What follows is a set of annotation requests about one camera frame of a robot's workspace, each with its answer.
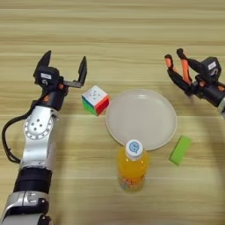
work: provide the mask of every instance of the wood grain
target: wood grain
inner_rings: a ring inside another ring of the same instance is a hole
[[[40,95],[33,71],[44,52],[53,51],[52,65],[70,80],[82,57],[88,59],[86,85],[70,90],[61,111],[50,194],[56,225],[225,224],[224,121],[209,103],[186,98],[163,62],[165,54],[175,56],[183,47],[199,60],[218,56],[224,68],[224,11],[223,0],[0,2],[1,127]],[[136,88],[157,91],[177,112],[178,131],[168,145],[149,153],[146,185],[137,194],[118,187],[119,144],[106,130],[105,115],[96,118],[82,108],[81,94],[94,84],[111,98]],[[18,155],[21,126],[7,135]],[[182,134],[192,138],[192,146],[177,167],[168,158]],[[3,211],[18,173],[3,148],[0,169]]]

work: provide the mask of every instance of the white bottle cap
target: white bottle cap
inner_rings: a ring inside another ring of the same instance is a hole
[[[136,140],[130,140],[126,145],[126,155],[131,160],[137,160],[142,156],[143,146],[142,144]]]

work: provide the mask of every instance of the green sponge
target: green sponge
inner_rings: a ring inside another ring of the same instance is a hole
[[[183,161],[186,151],[190,148],[191,139],[189,137],[181,135],[176,148],[173,150],[170,160],[176,164],[180,165]]]

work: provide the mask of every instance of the plastic bottle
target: plastic bottle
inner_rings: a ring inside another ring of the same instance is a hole
[[[122,189],[130,192],[141,190],[148,169],[148,153],[138,140],[130,140],[119,149],[118,179]]]

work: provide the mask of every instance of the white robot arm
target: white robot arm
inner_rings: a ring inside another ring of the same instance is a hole
[[[25,115],[10,120],[2,132],[6,155],[12,162],[19,163],[19,171],[13,192],[7,199],[1,225],[52,224],[47,212],[54,169],[54,131],[68,88],[83,86],[87,66],[84,57],[78,71],[78,81],[64,81],[58,69],[48,67],[50,55],[50,51],[44,54],[33,75],[35,83],[42,87],[41,97],[33,102]],[[5,132],[8,126],[23,119],[25,148],[22,159],[19,160],[8,148]]]

